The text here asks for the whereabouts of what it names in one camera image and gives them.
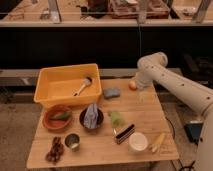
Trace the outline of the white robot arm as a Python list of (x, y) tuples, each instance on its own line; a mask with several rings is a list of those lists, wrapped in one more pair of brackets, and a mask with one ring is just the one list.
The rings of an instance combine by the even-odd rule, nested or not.
[(195, 171), (213, 171), (213, 89), (168, 70), (167, 64), (163, 52), (141, 57), (137, 88), (143, 90), (156, 81), (204, 118), (194, 167)]

